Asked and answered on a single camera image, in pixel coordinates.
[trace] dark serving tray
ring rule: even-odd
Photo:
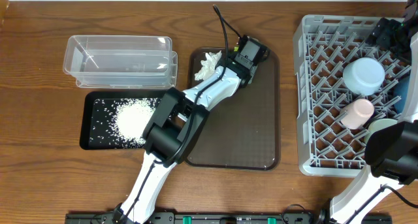
[[[116,112],[116,108],[112,105],[122,99],[143,98],[157,99],[158,103],[165,92],[165,90],[124,90],[94,91],[87,94],[84,101],[80,147],[85,150],[141,148],[142,145],[139,144],[117,141],[115,136],[106,131],[110,127],[110,116]]]
[[[223,48],[199,48],[190,57],[189,88],[196,86],[206,52]],[[221,101],[186,162],[197,167],[271,170],[280,160],[279,61],[272,52],[259,64],[253,82]]]

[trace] crumpled white tissue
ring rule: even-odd
[[[217,54],[214,53],[205,53],[206,61],[201,61],[202,68],[198,73],[195,74],[195,80],[206,80],[214,72],[215,67],[219,59],[221,59],[222,53],[219,51]]]

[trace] green object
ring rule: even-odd
[[[276,224],[276,222],[277,222],[277,220],[274,217],[267,218],[267,224]]]
[[[191,217],[183,217],[183,224],[191,224]]]

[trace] clear plastic container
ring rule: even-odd
[[[80,88],[167,89],[177,81],[177,53],[169,37],[75,35],[63,71]]]

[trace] wooden table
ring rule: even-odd
[[[403,3],[218,3],[241,33],[280,59],[281,162],[271,172],[177,166],[157,206],[178,212],[278,213],[298,203],[320,209],[351,179],[303,175],[296,142],[297,85],[292,37],[306,14],[399,17]],[[228,31],[231,40],[234,33]],[[211,3],[12,2],[0,32],[0,223],[63,223],[69,212],[113,209],[130,193],[143,150],[78,146],[84,97],[62,71],[71,35],[166,35],[179,55],[178,89],[189,56],[224,45]],[[418,200],[418,184],[401,190]],[[395,223],[418,213],[389,195],[375,212]]]

